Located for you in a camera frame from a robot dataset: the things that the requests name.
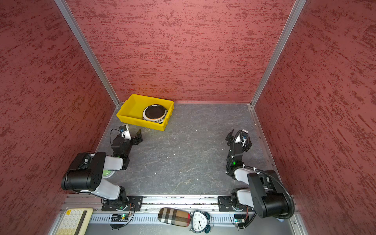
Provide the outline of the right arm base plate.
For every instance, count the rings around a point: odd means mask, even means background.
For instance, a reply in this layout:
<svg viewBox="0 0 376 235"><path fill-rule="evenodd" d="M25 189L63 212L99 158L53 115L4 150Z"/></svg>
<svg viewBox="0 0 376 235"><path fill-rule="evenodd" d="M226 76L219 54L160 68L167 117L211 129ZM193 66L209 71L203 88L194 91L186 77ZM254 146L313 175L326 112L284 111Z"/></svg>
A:
<svg viewBox="0 0 376 235"><path fill-rule="evenodd" d="M220 212L234 212L231 196L218 196L218 209Z"/></svg>

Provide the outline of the orange plate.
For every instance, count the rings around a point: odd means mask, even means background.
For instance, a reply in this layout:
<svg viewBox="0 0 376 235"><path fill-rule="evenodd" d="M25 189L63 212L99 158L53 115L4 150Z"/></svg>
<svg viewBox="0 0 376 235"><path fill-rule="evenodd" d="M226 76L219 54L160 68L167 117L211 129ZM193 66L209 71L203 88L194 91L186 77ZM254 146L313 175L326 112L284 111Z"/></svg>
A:
<svg viewBox="0 0 376 235"><path fill-rule="evenodd" d="M151 122L155 122L155 123L162 123L165 120L166 115L167 115L167 110L165 110L165 111L166 111L165 115L160 119L148 119L148 118L145 117L145 111L144 111L143 112L143 119L146 120L146 121L151 121Z"/></svg>

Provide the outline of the black plate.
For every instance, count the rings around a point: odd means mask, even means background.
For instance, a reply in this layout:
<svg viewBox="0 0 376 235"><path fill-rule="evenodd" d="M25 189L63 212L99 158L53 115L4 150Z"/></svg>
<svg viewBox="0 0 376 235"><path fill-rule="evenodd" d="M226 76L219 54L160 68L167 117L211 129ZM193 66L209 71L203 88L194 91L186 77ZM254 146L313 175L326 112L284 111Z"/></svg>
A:
<svg viewBox="0 0 376 235"><path fill-rule="evenodd" d="M148 119L160 119L165 115L165 107L155 104L145 109L145 117Z"/></svg>

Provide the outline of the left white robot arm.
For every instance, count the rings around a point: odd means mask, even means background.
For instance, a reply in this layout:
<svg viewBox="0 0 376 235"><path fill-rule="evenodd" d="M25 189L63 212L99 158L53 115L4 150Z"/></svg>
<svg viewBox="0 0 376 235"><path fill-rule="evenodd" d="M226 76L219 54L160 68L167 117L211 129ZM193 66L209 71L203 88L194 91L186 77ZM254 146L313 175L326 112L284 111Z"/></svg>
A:
<svg viewBox="0 0 376 235"><path fill-rule="evenodd" d="M133 146L143 142L142 130L131 137L127 125L116 129L118 135L110 141L112 156L105 152L82 152L76 155L62 178L61 188L76 193L89 193L108 202L127 204L124 187L107 181L103 172L122 171L128 168Z"/></svg>

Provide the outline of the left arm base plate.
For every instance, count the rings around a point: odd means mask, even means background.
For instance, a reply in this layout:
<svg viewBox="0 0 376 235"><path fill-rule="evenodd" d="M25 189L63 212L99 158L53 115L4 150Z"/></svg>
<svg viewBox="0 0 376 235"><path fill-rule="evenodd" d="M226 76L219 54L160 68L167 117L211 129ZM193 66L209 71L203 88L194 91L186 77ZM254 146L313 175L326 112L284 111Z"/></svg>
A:
<svg viewBox="0 0 376 235"><path fill-rule="evenodd" d="M131 195L127 196L124 201L120 199L107 200L102 199L103 212L139 212L143 203L143 196L141 195Z"/></svg>

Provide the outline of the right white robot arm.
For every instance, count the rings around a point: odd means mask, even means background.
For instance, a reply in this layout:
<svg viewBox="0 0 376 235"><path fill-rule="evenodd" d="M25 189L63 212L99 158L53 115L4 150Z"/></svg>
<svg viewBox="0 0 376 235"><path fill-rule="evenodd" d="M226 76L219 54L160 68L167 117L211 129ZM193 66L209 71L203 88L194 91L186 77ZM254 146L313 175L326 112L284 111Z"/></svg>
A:
<svg viewBox="0 0 376 235"><path fill-rule="evenodd" d="M242 160L243 153L252 146L248 131L239 130L236 134L231 131L225 141L229 147L225 173L248 186L231 192L233 209L242 211L252 208L261 218L291 218L295 213L295 203L276 172L247 166Z"/></svg>

